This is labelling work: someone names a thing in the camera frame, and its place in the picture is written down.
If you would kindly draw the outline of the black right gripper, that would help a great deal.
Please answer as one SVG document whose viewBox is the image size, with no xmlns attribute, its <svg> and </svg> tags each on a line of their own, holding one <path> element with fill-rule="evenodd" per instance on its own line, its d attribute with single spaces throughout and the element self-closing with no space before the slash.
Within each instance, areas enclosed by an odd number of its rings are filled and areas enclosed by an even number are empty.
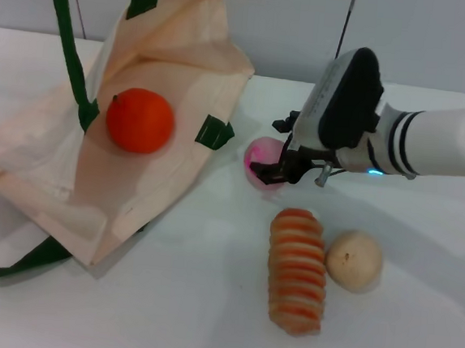
<svg viewBox="0 0 465 348">
<path fill-rule="evenodd" d="M 329 150 L 302 133 L 296 125 L 298 117 L 299 111 L 291 111 L 286 119 L 273 121 L 272 127 L 276 131 L 290 132 L 290 135 L 282 149 L 279 164 L 250 164 L 249 168 L 261 182 L 296 184 L 306 172 L 316 167 L 314 161 L 327 159 Z"/>
</svg>

